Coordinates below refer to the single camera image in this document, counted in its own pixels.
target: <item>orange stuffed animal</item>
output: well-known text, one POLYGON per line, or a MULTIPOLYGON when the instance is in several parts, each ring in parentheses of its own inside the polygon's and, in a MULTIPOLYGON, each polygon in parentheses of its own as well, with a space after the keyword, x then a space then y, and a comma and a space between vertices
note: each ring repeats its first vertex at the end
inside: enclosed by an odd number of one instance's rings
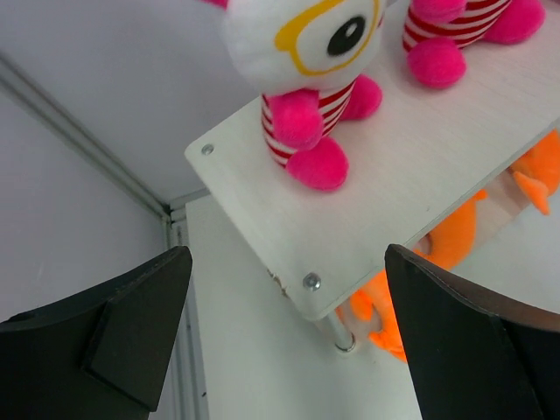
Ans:
POLYGON ((510 167, 515 183, 543 214, 550 214, 548 197, 560 185, 560 136, 553 129, 510 167))
MULTIPOLYGON (((430 231, 429 254, 419 250, 416 252, 445 270, 459 264, 474 244, 476 201, 483 200, 486 196, 486 191, 481 190, 430 231)), ((361 321, 370 321, 374 310, 377 311, 382 327, 379 332, 371 332, 369 338, 397 359, 406 361, 385 270, 356 291, 349 300, 354 315, 361 321)))

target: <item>metal screw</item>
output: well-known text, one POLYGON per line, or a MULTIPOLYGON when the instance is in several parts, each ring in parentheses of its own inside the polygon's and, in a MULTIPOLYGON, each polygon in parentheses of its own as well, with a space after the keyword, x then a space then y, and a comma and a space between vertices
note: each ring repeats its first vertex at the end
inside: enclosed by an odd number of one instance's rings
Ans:
POLYGON ((214 145, 213 144, 207 144, 206 146, 204 146, 202 148, 202 154, 204 156, 208 156, 210 153, 212 153, 214 151, 214 145))
POLYGON ((308 291, 318 291, 319 287, 321 287, 321 277, 315 273, 309 273, 304 278, 304 287, 308 291))

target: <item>pink plush leg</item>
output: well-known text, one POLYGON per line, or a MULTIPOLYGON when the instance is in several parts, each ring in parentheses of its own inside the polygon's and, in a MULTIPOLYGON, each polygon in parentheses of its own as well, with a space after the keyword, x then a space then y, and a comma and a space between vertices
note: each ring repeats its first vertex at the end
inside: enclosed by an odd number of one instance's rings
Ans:
POLYGON ((484 36, 485 41, 516 44, 530 38, 543 25, 545 11, 540 0, 512 0, 484 36))
POLYGON ((426 39, 409 52, 410 71, 430 88, 448 88, 466 72, 463 53, 448 38, 426 39))
POLYGON ((309 150, 323 134, 319 92, 298 90, 268 97, 276 140, 292 149, 309 150))
POLYGON ((412 0, 414 13, 433 24, 447 24, 466 10, 466 0, 412 0))
POLYGON ((299 151, 290 157, 286 171, 305 186, 333 191, 347 178, 348 160, 334 140, 324 137, 313 149, 299 151))
POLYGON ((353 85, 350 101, 340 120, 360 120, 371 116, 381 105, 383 92, 379 85, 361 74, 353 85))

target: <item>white surface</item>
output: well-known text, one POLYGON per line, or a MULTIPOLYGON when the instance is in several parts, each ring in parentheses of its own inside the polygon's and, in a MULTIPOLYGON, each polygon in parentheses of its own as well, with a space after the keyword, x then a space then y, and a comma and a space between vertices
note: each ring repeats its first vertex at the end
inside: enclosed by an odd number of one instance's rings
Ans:
POLYGON ((422 89, 404 68, 407 2, 388 9, 384 48, 369 71, 385 101, 365 122, 334 132, 351 163, 346 186, 310 192, 272 164, 251 102, 185 152, 296 307, 319 319, 382 269, 390 243, 411 244, 520 156, 560 116, 560 4, 530 41, 477 44, 466 77, 422 89), (205 144, 214 152, 202 156, 205 144), (310 294, 310 272, 323 283, 310 294))
POLYGON ((510 298, 560 313, 560 193, 550 216, 528 206, 453 272, 510 298))
POLYGON ((0 49, 165 200, 185 144, 256 96, 200 0, 0 0, 0 49))
POLYGON ((368 343, 338 356, 213 198, 186 211, 211 420, 420 420, 404 363, 368 343))
MULTIPOLYGON (((0 321, 164 251, 160 221, 0 92, 0 321)), ((161 412, 169 420, 171 384, 161 412)))

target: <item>stuffed toy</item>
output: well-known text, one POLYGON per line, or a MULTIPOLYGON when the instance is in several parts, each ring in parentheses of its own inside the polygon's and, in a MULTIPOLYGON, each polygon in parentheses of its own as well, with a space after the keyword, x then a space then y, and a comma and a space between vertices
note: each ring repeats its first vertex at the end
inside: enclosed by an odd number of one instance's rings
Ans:
POLYGON ((305 186, 340 187, 348 161, 330 133, 382 102, 379 86, 361 73, 379 48, 385 0, 204 1, 225 11, 232 61, 262 93, 271 156, 305 186))
POLYGON ((515 183, 542 214, 550 214, 548 197, 560 185, 560 136, 553 129, 510 167, 515 183))
MULTIPOLYGON (((415 252, 445 270, 458 265, 473 248, 476 235, 476 201, 486 197, 485 190, 479 191, 434 227, 428 233, 429 254, 419 250, 415 252)), ((371 332, 369 338, 397 359, 406 361, 385 270, 350 297, 350 306, 355 317, 363 322, 369 322, 374 316, 374 310, 377 311, 381 318, 381 330, 371 332)))
POLYGON ((448 88, 466 72, 461 49, 485 40, 516 44, 544 22, 540 0, 412 0, 402 45, 412 74, 430 88, 448 88))

